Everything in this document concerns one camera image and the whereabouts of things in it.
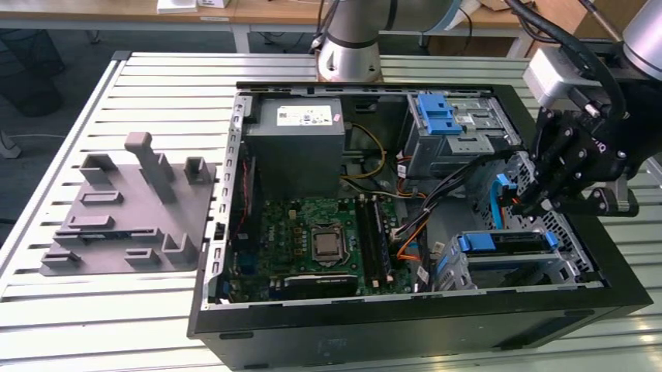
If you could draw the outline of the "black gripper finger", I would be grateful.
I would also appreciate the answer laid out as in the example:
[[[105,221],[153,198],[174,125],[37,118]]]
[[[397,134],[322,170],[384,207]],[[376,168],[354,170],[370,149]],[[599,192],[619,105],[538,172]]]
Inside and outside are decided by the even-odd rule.
[[[577,198],[587,186],[581,167],[588,161],[588,149],[581,145],[576,112],[540,110],[529,157],[533,181],[520,195],[517,213],[542,215]]]
[[[562,196],[553,201],[554,210],[568,215],[639,215],[640,204],[627,180],[608,182],[584,197]]]

